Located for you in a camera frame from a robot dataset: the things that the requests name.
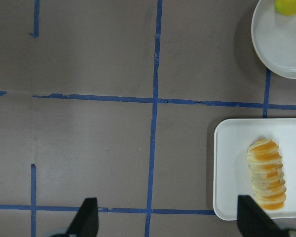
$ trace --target yellow object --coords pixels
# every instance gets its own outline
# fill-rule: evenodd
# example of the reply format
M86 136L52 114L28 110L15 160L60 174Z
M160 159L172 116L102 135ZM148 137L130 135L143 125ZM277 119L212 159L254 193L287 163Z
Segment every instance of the yellow object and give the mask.
M276 0L275 10L283 15L291 16L296 14L296 0Z

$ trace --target vertical blue tape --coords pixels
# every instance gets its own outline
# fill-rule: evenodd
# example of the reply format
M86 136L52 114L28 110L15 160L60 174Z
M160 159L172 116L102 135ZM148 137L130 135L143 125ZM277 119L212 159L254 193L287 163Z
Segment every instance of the vertical blue tape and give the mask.
M31 165L31 237L36 237L36 167Z
M154 45L153 99L152 99L152 116L151 116L150 157L149 157L147 216L146 216L146 225L145 225L145 237L149 237L149 234L150 234L150 217L152 213L151 206L152 206L155 138L156 138L157 111L158 111L158 69L159 69L159 59L160 59L161 18L162 18L162 0L158 0L156 35L155 35L155 45Z
M264 102L263 102L263 115L262 118L267 118L267 109L268 109L268 98L270 95L270 83L271 83L271 71L269 68L266 69L266 78L265 78L265 89L264 89Z
M30 33L33 38L39 36L39 0L34 2L34 29L33 33Z

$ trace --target black object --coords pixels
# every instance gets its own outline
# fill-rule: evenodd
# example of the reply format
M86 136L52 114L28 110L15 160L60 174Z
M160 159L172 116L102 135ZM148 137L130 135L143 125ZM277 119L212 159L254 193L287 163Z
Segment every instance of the black object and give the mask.
M281 230L248 195L238 196L237 226L243 237L296 237L296 230Z
M52 237L96 237L99 230L98 202L86 198L65 234Z

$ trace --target dish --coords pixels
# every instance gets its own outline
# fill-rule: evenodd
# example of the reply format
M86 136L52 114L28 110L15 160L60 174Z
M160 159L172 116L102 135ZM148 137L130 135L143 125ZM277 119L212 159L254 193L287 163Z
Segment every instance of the dish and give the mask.
M251 23L254 49L276 74L296 79L296 15L275 11L274 0L260 0Z
M271 218L296 217L296 118L227 119L214 134L213 206L223 220L237 219L238 195L254 197L248 172L247 150L253 141L271 138L281 148L286 200Z

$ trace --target white bowl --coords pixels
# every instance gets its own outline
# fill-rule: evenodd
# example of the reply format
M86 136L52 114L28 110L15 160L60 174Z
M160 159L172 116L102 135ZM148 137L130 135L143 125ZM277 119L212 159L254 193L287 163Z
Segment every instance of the white bowl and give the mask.
M276 74L296 79L296 15L274 9L275 0L260 0L251 23L252 43L260 60Z

